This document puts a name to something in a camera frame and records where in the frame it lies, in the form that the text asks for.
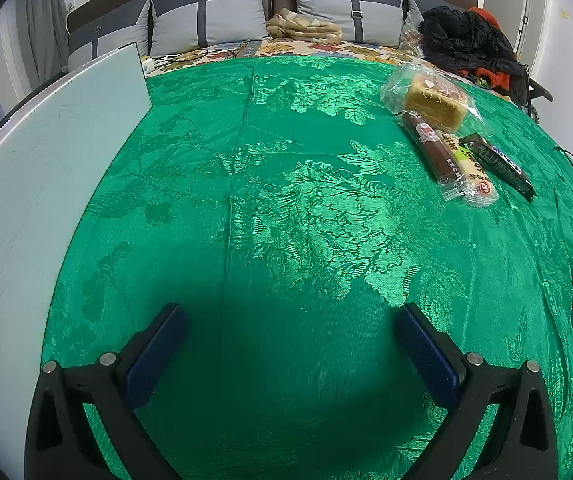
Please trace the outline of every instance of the green tablecloth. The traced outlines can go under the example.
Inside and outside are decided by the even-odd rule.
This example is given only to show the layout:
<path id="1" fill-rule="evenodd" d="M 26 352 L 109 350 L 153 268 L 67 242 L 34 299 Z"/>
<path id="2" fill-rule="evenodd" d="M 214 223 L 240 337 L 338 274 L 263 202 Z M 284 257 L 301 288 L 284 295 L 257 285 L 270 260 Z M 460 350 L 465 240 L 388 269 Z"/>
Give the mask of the green tablecloth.
<path id="1" fill-rule="evenodd" d="M 445 415 L 394 338 L 406 301 L 463 351 L 541 364 L 573 473 L 573 169 L 517 108 L 467 87 L 539 198 L 496 179 L 490 208 L 445 203 L 380 104 L 393 70 L 292 56 L 148 81 L 153 108 L 63 262 L 43 357 L 88 364 L 180 303 L 188 337 L 137 415 L 183 478 L 402 476 Z"/>

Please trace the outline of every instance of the silver bolt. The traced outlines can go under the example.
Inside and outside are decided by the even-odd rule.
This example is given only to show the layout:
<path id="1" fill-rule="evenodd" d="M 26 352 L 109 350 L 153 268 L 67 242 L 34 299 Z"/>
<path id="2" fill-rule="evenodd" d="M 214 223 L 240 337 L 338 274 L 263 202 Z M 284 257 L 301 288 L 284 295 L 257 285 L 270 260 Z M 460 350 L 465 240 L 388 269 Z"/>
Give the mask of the silver bolt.
<path id="1" fill-rule="evenodd" d="M 118 357 L 113 352 L 106 352 L 100 356 L 100 364 L 102 366 L 110 366 L 116 362 L 117 358 Z"/>
<path id="2" fill-rule="evenodd" d="M 532 359 L 526 362 L 526 367 L 534 374 L 540 371 L 540 365 L 537 364 L 537 361 L 533 361 Z"/>
<path id="3" fill-rule="evenodd" d="M 51 372 L 53 372 L 55 370 L 56 367 L 57 367 L 57 363 L 55 361 L 47 361 L 44 363 L 44 366 L 42 366 L 42 371 L 45 374 L 50 374 Z"/>
<path id="4" fill-rule="evenodd" d="M 484 357 L 477 352 L 469 352 L 466 354 L 466 360 L 474 366 L 479 366 L 484 362 Z"/>

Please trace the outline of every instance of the beige checkered towel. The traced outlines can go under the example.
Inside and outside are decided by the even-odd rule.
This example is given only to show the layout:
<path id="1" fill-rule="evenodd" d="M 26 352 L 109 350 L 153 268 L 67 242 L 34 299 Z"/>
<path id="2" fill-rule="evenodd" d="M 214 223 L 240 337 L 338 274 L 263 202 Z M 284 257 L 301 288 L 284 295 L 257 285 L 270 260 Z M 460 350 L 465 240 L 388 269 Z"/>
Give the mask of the beige checkered towel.
<path id="1" fill-rule="evenodd" d="M 342 28 L 323 20 L 310 20 L 288 9 L 280 10 L 266 22 L 266 30 L 273 38 L 294 38 L 315 43 L 337 45 L 342 42 Z"/>

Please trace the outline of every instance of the black snack package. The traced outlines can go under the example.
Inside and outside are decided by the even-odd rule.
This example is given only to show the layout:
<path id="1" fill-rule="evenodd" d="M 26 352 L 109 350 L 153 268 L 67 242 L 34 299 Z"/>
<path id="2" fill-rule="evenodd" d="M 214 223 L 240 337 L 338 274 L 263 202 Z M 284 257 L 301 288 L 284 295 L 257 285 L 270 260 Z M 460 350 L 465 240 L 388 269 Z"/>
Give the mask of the black snack package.
<path id="1" fill-rule="evenodd" d="M 466 145 L 471 152 L 487 163 L 497 176 L 522 193 L 529 202 L 533 201 L 533 195 L 537 196 L 533 184 L 524 171 L 480 134 L 462 137 L 460 144 Z"/>

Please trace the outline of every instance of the black puffer jacket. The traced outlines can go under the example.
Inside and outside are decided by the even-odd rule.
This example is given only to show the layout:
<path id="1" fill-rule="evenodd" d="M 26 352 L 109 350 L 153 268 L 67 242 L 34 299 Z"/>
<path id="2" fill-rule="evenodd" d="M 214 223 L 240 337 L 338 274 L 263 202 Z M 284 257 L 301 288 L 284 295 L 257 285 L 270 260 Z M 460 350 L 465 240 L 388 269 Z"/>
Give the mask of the black puffer jacket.
<path id="1" fill-rule="evenodd" d="M 451 72 L 474 72 L 481 66 L 491 72 L 510 74 L 508 95 L 516 104 L 527 104 L 526 68 L 515 60 L 513 48 L 502 31 L 477 12 L 434 7 L 424 13 L 419 31 L 424 34 L 425 57 L 431 63 Z"/>

